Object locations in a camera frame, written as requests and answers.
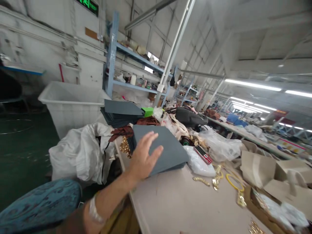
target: yellow ring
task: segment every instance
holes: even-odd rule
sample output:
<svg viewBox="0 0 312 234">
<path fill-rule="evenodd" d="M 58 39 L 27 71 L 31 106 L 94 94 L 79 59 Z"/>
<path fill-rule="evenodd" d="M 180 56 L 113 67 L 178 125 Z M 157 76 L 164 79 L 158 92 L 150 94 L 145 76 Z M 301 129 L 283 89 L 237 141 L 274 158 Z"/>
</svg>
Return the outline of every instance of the yellow ring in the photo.
<svg viewBox="0 0 312 234">
<path fill-rule="evenodd" d="M 236 187 L 236 186 L 230 181 L 230 179 L 228 178 L 229 176 L 230 176 L 230 177 L 233 177 L 238 183 L 240 183 L 242 189 L 239 189 L 238 187 Z M 239 191 L 241 191 L 241 192 L 245 191 L 245 188 L 244 188 L 243 184 L 242 184 L 240 181 L 238 181 L 238 179 L 235 178 L 233 175 L 227 174 L 227 181 L 228 181 L 228 182 L 230 183 L 230 185 L 232 185 L 233 188 L 235 188 L 236 190 L 239 190 Z"/>
</svg>

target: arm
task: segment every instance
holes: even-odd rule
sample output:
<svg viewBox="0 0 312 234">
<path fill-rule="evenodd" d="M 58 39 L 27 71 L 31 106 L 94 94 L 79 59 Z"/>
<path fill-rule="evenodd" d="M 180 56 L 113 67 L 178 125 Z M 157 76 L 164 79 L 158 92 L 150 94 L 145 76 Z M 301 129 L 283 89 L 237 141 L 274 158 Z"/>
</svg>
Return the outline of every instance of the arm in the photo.
<svg viewBox="0 0 312 234">
<path fill-rule="evenodd" d="M 97 194 L 95 206 L 98 215 L 104 220 L 102 224 L 94 221 L 89 215 L 90 201 L 81 209 L 70 215 L 57 229 L 57 233 L 87 233 L 98 234 L 103 228 L 105 221 L 113 213 L 123 197 L 136 187 L 139 181 L 149 176 L 160 157 L 163 147 L 159 146 L 149 156 L 149 149 L 158 134 L 150 132 L 138 143 L 133 152 L 130 166 L 112 184 Z"/>
</svg>

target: fluorescent light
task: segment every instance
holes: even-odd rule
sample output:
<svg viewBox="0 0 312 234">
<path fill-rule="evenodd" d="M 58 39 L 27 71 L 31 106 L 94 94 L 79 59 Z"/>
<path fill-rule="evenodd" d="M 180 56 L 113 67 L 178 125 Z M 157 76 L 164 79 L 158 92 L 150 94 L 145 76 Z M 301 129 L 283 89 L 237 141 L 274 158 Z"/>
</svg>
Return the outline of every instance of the fluorescent light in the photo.
<svg viewBox="0 0 312 234">
<path fill-rule="evenodd" d="M 240 106 L 240 107 L 245 108 L 245 109 L 248 109 L 248 110 L 250 110 L 250 111 L 252 111 L 252 112 L 262 113 L 262 111 L 259 111 L 259 110 L 253 110 L 253 109 L 251 109 L 250 107 L 246 107 L 246 106 L 243 106 L 243 105 L 241 105 L 241 104 L 236 104 L 236 103 L 233 103 L 233 105 Z"/>
<path fill-rule="evenodd" d="M 246 103 L 249 103 L 249 104 L 253 104 L 253 102 L 249 102 L 249 101 L 246 101 L 246 100 L 243 100 L 243 99 L 239 99 L 239 98 L 236 98 L 236 97 L 231 97 L 231 99 L 235 99 L 235 100 L 238 100 L 238 101 L 242 101 L 242 102 L 246 102 Z"/>
<path fill-rule="evenodd" d="M 308 98 L 312 97 L 312 93 L 303 93 L 303 92 L 294 91 L 294 90 L 286 90 L 285 93 L 295 94 L 295 95 L 304 96 Z"/>
<path fill-rule="evenodd" d="M 247 113 L 252 113 L 252 112 L 253 112 L 253 111 L 251 111 L 251 110 L 249 110 L 249 109 L 246 109 L 246 108 L 243 108 L 243 107 L 241 107 L 241 106 L 233 105 L 233 107 L 234 107 L 235 109 L 242 110 L 242 111 L 247 112 Z"/>
<path fill-rule="evenodd" d="M 246 105 L 246 104 L 243 104 L 243 103 L 240 103 L 240 102 L 237 102 L 237 101 L 232 101 L 232 102 L 237 103 L 237 104 L 240 104 L 240 105 L 242 105 L 242 106 L 248 106 L 248 105 Z"/>
<path fill-rule="evenodd" d="M 262 105 L 260 105 L 260 104 L 254 104 L 255 106 L 260 106 L 260 107 L 263 107 L 263 108 L 266 108 L 266 109 L 270 109 L 270 110 L 274 110 L 274 111 L 277 111 L 277 109 L 275 109 L 275 108 L 272 108 L 272 107 L 266 107 L 266 106 L 262 106 Z"/>
<path fill-rule="evenodd" d="M 226 82 L 234 83 L 234 84 L 239 84 L 239 85 L 245 85 L 249 87 L 254 87 L 254 88 L 263 88 L 263 89 L 269 89 L 273 91 L 281 91 L 281 88 L 276 88 L 276 87 L 270 87 L 270 86 L 265 86 L 265 85 L 259 85 L 259 84 L 253 84 L 253 83 L 248 83 L 248 82 L 242 82 L 242 81 L 236 81 L 236 80 L 231 80 L 231 79 L 226 79 Z"/>
<path fill-rule="evenodd" d="M 253 107 L 253 106 L 249 106 L 249 108 L 253 108 L 255 110 L 260 110 L 260 111 L 263 111 L 264 113 L 270 113 L 269 111 L 267 110 L 263 110 L 263 109 L 260 109 L 260 108 L 257 108 L 257 107 Z"/>
</svg>

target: wrist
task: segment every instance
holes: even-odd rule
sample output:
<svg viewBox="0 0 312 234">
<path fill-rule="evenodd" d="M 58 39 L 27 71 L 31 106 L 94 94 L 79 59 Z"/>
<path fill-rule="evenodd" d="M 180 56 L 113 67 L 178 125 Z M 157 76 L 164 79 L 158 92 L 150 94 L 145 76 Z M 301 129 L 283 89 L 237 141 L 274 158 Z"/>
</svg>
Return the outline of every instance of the wrist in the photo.
<svg viewBox="0 0 312 234">
<path fill-rule="evenodd" d="M 134 189 L 140 181 L 139 179 L 135 178 L 135 176 L 133 176 L 133 174 L 129 171 L 125 171 L 122 174 L 122 177 L 126 181 L 126 184 L 129 187 L 129 191 Z"/>
</svg>

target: hand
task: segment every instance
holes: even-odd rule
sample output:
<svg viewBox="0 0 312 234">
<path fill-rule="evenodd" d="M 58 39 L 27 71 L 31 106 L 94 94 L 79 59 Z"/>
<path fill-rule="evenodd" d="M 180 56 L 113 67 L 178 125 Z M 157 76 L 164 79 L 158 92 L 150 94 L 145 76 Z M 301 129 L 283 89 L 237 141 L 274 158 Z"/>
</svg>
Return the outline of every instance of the hand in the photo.
<svg viewBox="0 0 312 234">
<path fill-rule="evenodd" d="M 158 133 L 149 132 L 139 141 L 136 149 L 133 151 L 132 159 L 128 169 L 128 174 L 135 182 L 148 177 L 153 170 L 158 158 L 163 152 L 163 146 L 158 146 L 149 156 L 150 146 L 158 137 Z"/>
</svg>

